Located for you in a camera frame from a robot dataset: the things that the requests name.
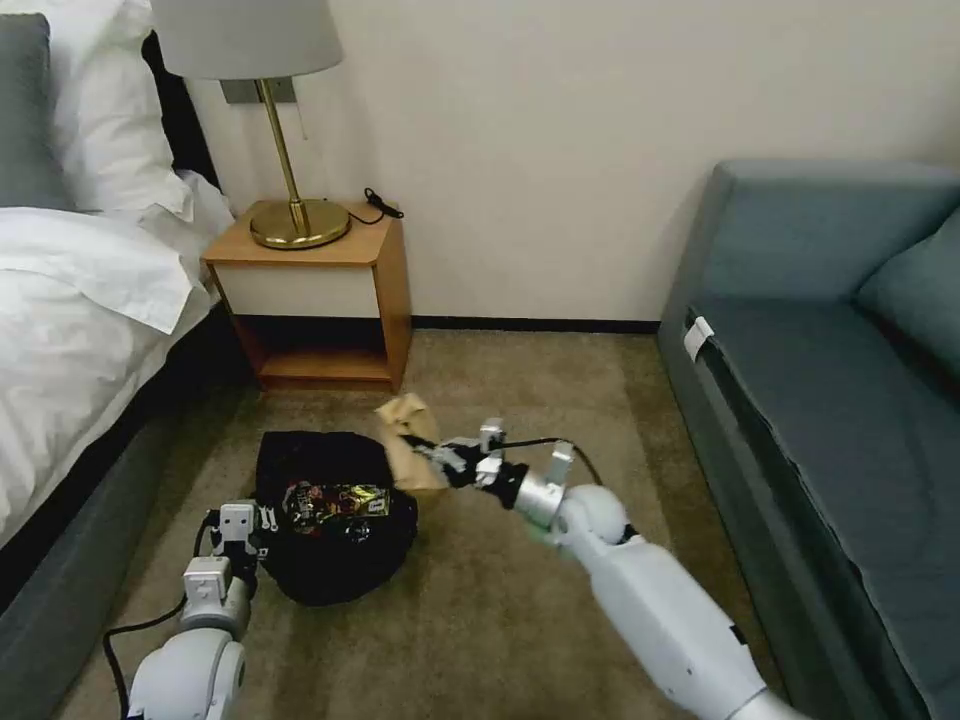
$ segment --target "lamp stem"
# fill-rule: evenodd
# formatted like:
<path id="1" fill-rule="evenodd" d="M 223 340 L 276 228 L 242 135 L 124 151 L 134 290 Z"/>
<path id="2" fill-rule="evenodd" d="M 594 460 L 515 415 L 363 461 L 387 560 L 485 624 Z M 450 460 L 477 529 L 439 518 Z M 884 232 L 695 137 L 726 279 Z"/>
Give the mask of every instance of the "lamp stem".
<path id="1" fill-rule="evenodd" d="M 283 179 L 287 184 L 287 192 L 290 194 L 290 216 L 293 218 L 293 224 L 297 231 L 301 235 L 309 235 L 310 218 L 307 215 L 303 200 L 300 199 L 300 193 L 297 191 L 297 181 L 293 177 L 293 168 L 290 167 L 290 155 L 287 153 L 287 143 L 283 139 L 283 128 L 280 126 L 280 117 L 277 115 L 277 104 L 273 100 L 273 91 L 270 89 L 270 83 L 266 80 L 257 79 L 256 82 L 260 97 L 263 98 L 263 105 L 267 109 L 267 117 L 270 118 L 270 129 L 273 130 L 273 140 L 277 144 L 277 153 L 280 155 Z"/>

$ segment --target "sofa armrest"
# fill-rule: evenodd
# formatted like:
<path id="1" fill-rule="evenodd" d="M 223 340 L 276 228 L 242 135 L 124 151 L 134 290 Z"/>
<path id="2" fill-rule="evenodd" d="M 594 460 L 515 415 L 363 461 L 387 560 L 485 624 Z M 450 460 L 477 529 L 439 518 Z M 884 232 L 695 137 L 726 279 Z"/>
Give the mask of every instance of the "sofa armrest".
<path id="1" fill-rule="evenodd" d="M 912 163 L 732 160 L 707 183 L 664 320 L 703 295 L 838 300 L 960 205 Z"/>

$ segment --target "brown paper bag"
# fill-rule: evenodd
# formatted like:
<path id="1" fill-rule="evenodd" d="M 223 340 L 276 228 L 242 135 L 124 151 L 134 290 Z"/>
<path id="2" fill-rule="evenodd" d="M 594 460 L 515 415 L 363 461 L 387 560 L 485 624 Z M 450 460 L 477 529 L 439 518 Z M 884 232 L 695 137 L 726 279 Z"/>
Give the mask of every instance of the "brown paper bag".
<path id="1" fill-rule="evenodd" d="M 417 455 L 400 435 L 416 435 L 440 442 L 440 431 L 433 413 L 419 397 L 407 393 L 377 408 L 382 421 L 380 437 L 387 452 L 393 480 L 400 490 L 443 490 L 446 479 L 433 471 L 427 459 Z"/>

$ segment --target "table lamp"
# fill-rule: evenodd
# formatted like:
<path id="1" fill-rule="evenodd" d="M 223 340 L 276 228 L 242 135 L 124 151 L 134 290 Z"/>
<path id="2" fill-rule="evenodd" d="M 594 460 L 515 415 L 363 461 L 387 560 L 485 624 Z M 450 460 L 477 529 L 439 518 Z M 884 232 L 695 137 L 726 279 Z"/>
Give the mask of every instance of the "table lamp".
<path id="1" fill-rule="evenodd" d="M 327 0 L 156 0 L 153 14 L 164 65 L 171 73 L 256 80 L 290 200 L 267 203 L 253 216 L 253 239 L 267 247 L 299 249 L 344 235 L 350 229 L 344 208 L 300 198 L 277 106 L 264 81 L 326 70 L 343 59 Z"/>

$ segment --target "white tag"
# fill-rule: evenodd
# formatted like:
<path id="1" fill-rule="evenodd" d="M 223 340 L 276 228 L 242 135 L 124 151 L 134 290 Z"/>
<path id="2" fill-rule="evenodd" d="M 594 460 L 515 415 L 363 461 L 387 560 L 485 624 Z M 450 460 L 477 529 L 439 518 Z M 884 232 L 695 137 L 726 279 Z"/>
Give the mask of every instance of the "white tag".
<path id="1" fill-rule="evenodd" d="M 697 361 L 700 348 L 710 337 L 713 337 L 713 328 L 710 327 L 710 323 L 704 320 L 703 315 L 700 315 L 693 321 L 693 325 L 687 330 L 687 334 L 683 336 L 683 346 L 687 349 L 687 355 L 690 356 L 691 360 Z"/>

